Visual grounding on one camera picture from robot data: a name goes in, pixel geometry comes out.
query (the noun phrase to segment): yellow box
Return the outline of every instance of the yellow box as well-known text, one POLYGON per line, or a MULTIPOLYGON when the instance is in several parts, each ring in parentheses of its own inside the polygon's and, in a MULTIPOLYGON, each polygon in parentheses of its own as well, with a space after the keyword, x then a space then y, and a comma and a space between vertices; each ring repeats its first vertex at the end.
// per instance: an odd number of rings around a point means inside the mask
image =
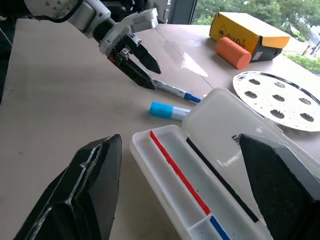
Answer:
POLYGON ((252 55, 252 62, 272 60, 287 45, 290 35, 247 13, 218 12, 210 37, 216 42, 227 37, 252 55))

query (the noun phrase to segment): round metal plate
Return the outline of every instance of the round metal plate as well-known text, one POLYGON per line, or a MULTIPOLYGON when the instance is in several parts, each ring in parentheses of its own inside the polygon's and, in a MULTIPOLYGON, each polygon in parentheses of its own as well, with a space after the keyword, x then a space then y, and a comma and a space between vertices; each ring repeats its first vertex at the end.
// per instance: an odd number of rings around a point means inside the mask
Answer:
POLYGON ((262 116, 287 127, 320 131, 320 106, 295 86, 278 77, 246 71, 233 78, 238 96, 262 116))

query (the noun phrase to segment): window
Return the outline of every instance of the window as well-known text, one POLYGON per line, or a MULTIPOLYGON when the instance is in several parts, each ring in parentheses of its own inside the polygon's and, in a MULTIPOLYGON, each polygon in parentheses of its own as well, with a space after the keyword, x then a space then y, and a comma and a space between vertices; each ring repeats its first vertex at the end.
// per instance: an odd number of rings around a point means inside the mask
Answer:
POLYGON ((247 13, 290 34, 282 53, 320 76, 320 0, 198 0, 192 23, 210 25, 217 12, 247 13))

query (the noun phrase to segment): wooden table surface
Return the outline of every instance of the wooden table surface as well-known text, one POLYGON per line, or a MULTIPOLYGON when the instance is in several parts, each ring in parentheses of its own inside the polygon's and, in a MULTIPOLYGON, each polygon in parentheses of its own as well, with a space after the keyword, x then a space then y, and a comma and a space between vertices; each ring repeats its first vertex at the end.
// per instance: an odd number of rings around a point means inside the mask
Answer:
MULTIPOLYGON (((159 25, 140 32, 162 69, 152 76, 201 97, 216 87, 230 89, 233 76, 242 71, 215 53, 208 31, 207 26, 159 25)), ((294 77, 302 87, 320 89, 311 73, 283 56, 246 70, 294 77)), ((319 91, 312 93, 320 99, 319 91)), ((178 239, 129 151, 134 133, 181 125, 151 116, 152 101, 194 107, 166 92, 137 86, 99 52, 94 39, 69 23, 18 20, 0 106, 1 239, 15 236, 80 147, 113 134, 122 137, 123 159, 110 239, 178 239)), ((304 149, 319 159, 319 134, 287 132, 298 144, 309 141, 304 149)))

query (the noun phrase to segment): orange cylinder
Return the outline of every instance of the orange cylinder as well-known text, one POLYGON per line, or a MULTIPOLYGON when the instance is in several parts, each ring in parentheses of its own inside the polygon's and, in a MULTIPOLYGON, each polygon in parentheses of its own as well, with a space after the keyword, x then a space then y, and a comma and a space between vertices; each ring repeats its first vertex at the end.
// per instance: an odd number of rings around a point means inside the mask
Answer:
POLYGON ((251 61, 251 53, 227 37, 215 45, 215 51, 237 69, 244 69, 251 61))

